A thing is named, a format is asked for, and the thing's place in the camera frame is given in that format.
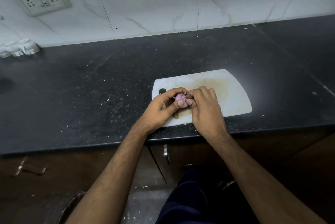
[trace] silver drawer handle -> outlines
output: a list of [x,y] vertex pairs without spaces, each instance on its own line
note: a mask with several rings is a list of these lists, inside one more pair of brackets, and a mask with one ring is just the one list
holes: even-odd
[[168,146],[164,145],[164,158],[166,160],[166,164],[170,165],[170,158],[169,158],[169,154],[168,154]]
[[36,167],[32,167],[30,166],[23,166],[23,164],[25,163],[25,161],[27,160],[27,157],[24,157],[24,159],[22,160],[22,162],[20,163],[20,166],[17,169],[17,172],[15,173],[14,176],[18,176],[19,173],[22,172],[30,172],[36,175],[44,175],[45,171],[47,170],[47,168],[36,168]]

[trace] peeled onion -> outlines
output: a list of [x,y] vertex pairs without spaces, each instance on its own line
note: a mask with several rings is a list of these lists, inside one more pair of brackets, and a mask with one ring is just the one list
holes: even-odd
[[176,100],[184,101],[184,105],[182,106],[182,108],[186,108],[188,106],[188,104],[186,103],[186,95],[184,93],[179,93],[178,95],[176,95]]

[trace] backsplash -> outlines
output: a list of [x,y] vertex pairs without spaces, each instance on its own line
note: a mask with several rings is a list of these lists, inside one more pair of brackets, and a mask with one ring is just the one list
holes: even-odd
[[71,8],[27,16],[0,0],[0,42],[42,47],[192,31],[335,13],[335,0],[70,0]]

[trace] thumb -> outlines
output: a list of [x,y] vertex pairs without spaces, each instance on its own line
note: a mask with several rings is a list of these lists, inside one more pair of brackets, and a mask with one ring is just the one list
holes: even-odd
[[169,107],[167,107],[165,110],[169,114],[169,116],[172,116],[174,112],[176,112],[178,109],[180,109],[184,105],[183,100],[177,100],[174,101]]
[[198,109],[196,101],[194,99],[186,99],[186,103],[192,109],[192,119],[198,119],[199,118],[199,109]]

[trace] cutting board handle hole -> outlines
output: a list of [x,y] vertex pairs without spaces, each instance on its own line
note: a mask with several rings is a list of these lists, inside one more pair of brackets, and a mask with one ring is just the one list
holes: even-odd
[[161,88],[159,91],[158,91],[158,94],[162,94],[162,93],[165,93],[166,92],[166,89],[165,88]]

